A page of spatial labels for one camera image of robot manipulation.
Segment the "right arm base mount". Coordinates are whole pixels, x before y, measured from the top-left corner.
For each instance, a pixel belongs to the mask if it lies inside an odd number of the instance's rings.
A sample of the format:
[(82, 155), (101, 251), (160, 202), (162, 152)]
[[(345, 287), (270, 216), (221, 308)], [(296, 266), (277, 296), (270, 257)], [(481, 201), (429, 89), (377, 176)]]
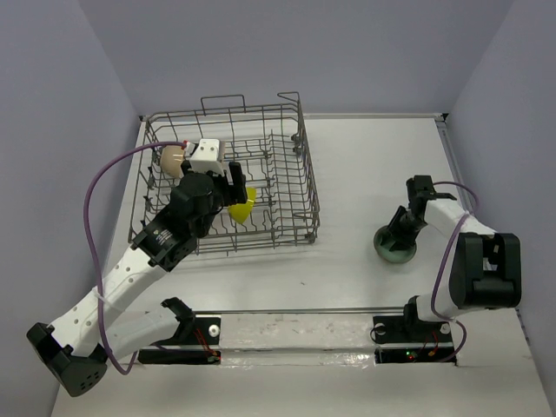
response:
[(408, 327), (402, 315), (376, 315), (369, 331), (377, 365), (434, 363), (456, 346), (447, 323), (419, 322)]

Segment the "celadon green bowl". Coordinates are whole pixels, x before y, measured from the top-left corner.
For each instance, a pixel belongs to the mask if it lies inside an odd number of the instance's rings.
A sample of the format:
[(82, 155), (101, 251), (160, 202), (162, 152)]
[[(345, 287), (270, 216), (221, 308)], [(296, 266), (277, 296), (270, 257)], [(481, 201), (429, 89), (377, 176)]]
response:
[(387, 230), (387, 226), (383, 226), (376, 231), (373, 244), (377, 255), (383, 261), (391, 264), (408, 263), (417, 252), (416, 244), (411, 247), (399, 244)]

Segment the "yellow-green plastic bowl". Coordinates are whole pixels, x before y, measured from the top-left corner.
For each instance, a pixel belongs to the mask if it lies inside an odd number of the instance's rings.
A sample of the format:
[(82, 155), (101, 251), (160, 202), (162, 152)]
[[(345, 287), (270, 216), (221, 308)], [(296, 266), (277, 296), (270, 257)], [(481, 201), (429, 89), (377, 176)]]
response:
[(236, 222), (243, 224), (251, 215), (255, 205), (256, 189), (246, 187), (247, 201), (244, 203), (237, 203), (228, 207), (228, 214), (230, 218)]

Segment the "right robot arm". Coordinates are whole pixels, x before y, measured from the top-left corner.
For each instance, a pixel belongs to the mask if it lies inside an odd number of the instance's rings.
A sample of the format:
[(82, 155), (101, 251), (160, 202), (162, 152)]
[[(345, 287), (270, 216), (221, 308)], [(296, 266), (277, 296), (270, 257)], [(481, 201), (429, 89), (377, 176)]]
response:
[(436, 185), (429, 175), (409, 178), (408, 204), (374, 236), (375, 251), (392, 264), (414, 258), (426, 227), (447, 238), (432, 291), (410, 298), (403, 308), (398, 329), (411, 341), (422, 339), (433, 324), (468, 312), (516, 308), (522, 297), (520, 239), (483, 224)]

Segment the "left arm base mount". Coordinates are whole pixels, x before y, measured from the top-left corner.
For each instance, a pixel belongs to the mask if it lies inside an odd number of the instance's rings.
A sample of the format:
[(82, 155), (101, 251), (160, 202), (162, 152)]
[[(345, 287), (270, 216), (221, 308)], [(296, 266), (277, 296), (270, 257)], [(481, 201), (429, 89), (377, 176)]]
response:
[(137, 359), (143, 365), (219, 365), (221, 330), (220, 315), (197, 315), (190, 331), (178, 328), (171, 338), (143, 348)]

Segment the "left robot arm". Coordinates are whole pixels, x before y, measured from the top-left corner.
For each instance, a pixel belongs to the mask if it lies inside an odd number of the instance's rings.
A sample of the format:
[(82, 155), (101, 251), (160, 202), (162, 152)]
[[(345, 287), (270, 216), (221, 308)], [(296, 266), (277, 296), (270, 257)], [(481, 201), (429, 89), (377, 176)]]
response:
[(37, 322), (26, 337), (42, 363), (72, 396), (87, 393), (105, 375), (113, 345), (109, 326), (148, 287), (193, 253), (223, 208), (248, 199), (238, 162), (223, 175), (186, 169), (169, 203), (132, 240), (120, 261), (70, 311)]

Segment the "white bowl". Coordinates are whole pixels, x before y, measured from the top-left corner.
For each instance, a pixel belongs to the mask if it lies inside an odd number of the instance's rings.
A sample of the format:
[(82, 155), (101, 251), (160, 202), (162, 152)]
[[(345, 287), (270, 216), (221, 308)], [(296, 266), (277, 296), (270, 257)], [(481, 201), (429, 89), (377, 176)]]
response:
[(182, 146), (168, 145), (162, 149), (160, 167), (162, 172), (174, 179), (182, 177), (182, 163), (185, 159), (185, 149)]

